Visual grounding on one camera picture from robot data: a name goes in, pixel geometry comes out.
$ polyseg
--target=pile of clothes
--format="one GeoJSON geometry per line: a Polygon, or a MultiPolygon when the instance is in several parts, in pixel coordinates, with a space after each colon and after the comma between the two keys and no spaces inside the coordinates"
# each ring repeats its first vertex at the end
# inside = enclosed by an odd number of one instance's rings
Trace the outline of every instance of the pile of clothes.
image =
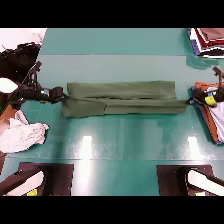
{"type": "Polygon", "coordinates": [[[224,58],[224,28],[190,28],[194,53],[206,58],[224,58]]]}
{"type": "MultiPolygon", "coordinates": [[[[196,82],[193,88],[201,89],[202,91],[216,90],[219,83],[209,84],[206,82],[196,82]]],[[[219,102],[216,107],[199,106],[204,120],[209,128],[211,136],[216,144],[224,143],[224,102],[219,102]]]]}

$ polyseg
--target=green pants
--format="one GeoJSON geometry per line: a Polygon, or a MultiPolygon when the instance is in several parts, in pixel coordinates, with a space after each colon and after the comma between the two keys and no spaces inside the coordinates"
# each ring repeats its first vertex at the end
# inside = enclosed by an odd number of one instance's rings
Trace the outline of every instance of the green pants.
{"type": "Polygon", "coordinates": [[[177,114],[186,109],[178,101],[175,82],[68,83],[66,117],[104,114],[177,114]]]}

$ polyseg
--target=white cloth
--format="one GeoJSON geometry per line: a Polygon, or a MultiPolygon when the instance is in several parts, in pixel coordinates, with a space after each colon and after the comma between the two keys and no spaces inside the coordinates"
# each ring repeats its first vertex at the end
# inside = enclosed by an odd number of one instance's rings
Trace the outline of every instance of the white cloth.
{"type": "MultiPolygon", "coordinates": [[[[216,89],[216,87],[209,87],[207,92],[216,89]]],[[[209,107],[209,111],[217,127],[218,139],[220,142],[224,142],[224,102],[217,103],[217,107],[209,107]]]]}
{"type": "Polygon", "coordinates": [[[29,124],[22,111],[10,118],[10,126],[0,136],[0,151],[14,153],[25,151],[34,144],[43,144],[48,125],[29,124]]]}

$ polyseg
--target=wooden floor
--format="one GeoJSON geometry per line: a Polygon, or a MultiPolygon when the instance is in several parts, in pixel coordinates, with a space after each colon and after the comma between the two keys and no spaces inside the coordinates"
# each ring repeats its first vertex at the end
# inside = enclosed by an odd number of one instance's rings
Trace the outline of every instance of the wooden floor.
{"type": "MultiPolygon", "coordinates": [[[[8,108],[5,110],[2,116],[0,116],[0,129],[3,125],[2,122],[8,122],[8,118],[14,117],[16,113],[16,110],[12,109],[11,106],[8,106],[8,108]]],[[[0,151],[0,174],[2,172],[2,167],[4,165],[6,154],[0,151]]]]}

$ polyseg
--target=teal table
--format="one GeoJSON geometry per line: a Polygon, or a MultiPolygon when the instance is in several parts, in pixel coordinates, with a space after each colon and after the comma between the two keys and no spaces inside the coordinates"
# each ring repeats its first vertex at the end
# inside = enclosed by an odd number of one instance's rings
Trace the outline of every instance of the teal table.
{"type": "MultiPolygon", "coordinates": [[[[217,82],[223,60],[193,55],[185,29],[48,29],[38,60],[45,87],[68,82],[174,80],[178,99],[196,81],[217,82]]],[[[0,181],[19,162],[73,163],[72,195],[158,195],[156,165],[211,164],[224,179],[224,148],[193,106],[178,115],[66,119],[61,104],[27,102],[28,120],[50,126],[46,142],[9,154],[0,181]]]]}

